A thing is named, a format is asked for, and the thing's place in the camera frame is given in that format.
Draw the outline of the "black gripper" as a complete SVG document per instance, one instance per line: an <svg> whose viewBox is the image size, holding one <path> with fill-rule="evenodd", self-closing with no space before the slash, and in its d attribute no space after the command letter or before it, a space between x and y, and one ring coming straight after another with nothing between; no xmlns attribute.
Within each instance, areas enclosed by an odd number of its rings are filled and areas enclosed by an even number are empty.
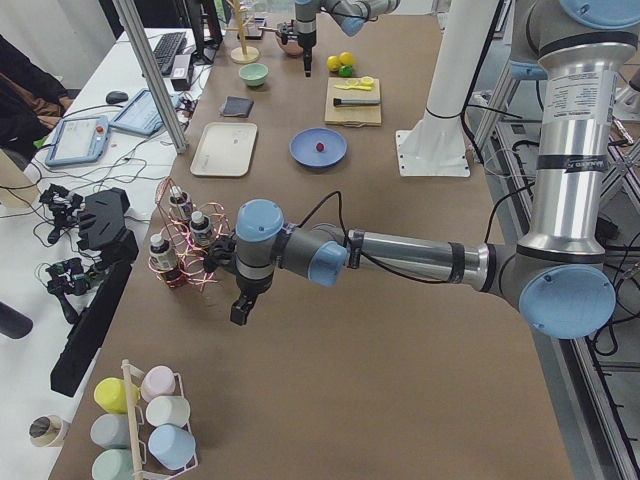
<svg viewBox="0 0 640 480"><path fill-rule="evenodd" d="M311 77L312 73L312 50L316 45L316 21L315 20L290 20L298 32L298 43L303 48L303 64L304 74L306 78Z"/></svg>
<svg viewBox="0 0 640 480"><path fill-rule="evenodd" d="M273 275L261 279L237 275L236 284L240 290L240 296L231 306L230 321L235 325L246 325L258 296L269 290L272 281Z"/></svg>

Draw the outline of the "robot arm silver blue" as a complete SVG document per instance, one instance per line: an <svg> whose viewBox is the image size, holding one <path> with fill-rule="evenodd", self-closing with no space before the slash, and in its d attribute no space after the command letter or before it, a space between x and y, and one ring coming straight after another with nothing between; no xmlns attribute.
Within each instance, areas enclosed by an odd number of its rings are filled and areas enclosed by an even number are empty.
<svg viewBox="0 0 640 480"><path fill-rule="evenodd" d="M396 141L402 176L458 176L454 155L480 65L495 30L499 1L453 1L423 118ZM400 1L295 1L294 28L311 75L316 16L327 13L348 36L396 10ZM546 79L532 218L515 246L466 247L388 234L346 230L341 193L330 193L301 223L285 221L271 200L239 209L231 263L239 299L230 320L246 324L275 268L333 286L343 268L367 261L427 284L467 284L503 298L538 331L559 339L587 336L610 319L615 288L601 271L605 250L595 238L601 184L609 171L608 142L620 67L637 51L639 1L516 1L507 73ZM334 194L340 227L303 223Z"/></svg>
<svg viewBox="0 0 640 480"><path fill-rule="evenodd" d="M400 0L295 0L293 28L302 48L304 74L311 77L312 50L317 43L316 16L327 13L349 37L355 36L366 22L380 15L394 12Z"/></svg>

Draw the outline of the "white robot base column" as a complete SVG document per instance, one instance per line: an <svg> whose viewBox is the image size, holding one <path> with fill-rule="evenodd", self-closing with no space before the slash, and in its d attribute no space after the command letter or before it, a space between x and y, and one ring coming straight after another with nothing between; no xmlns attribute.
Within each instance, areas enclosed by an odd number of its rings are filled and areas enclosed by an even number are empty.
<svg viewBox="0 0 640 480"><path fill-rule="evenodd" d="M493 37L501 2L451 3L421 120L396 132L399 173L403 177L470 175L461 116L478 61Z"/></svg>

